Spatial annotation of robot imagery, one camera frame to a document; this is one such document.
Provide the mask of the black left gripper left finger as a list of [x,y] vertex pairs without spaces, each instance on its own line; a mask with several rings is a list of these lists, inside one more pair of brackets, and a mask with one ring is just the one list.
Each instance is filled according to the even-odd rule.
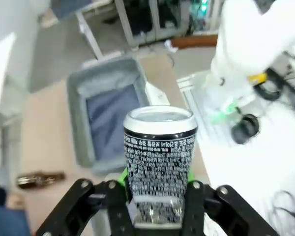
[[35,234],[80,236],[89,220],[100,210],[106,210],[111,236],[133,236],[134,228],[126,205],[131,200],[126,169],[117,180],[97,185],[89,179],[80,178],[68,189]]

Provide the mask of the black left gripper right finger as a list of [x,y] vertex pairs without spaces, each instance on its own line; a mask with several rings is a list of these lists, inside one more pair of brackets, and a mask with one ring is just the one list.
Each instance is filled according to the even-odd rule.
[[213,189],[188,175],[185,234],[204,236],[205,215],[228,236],[277,236],[278,233],[231,186]]

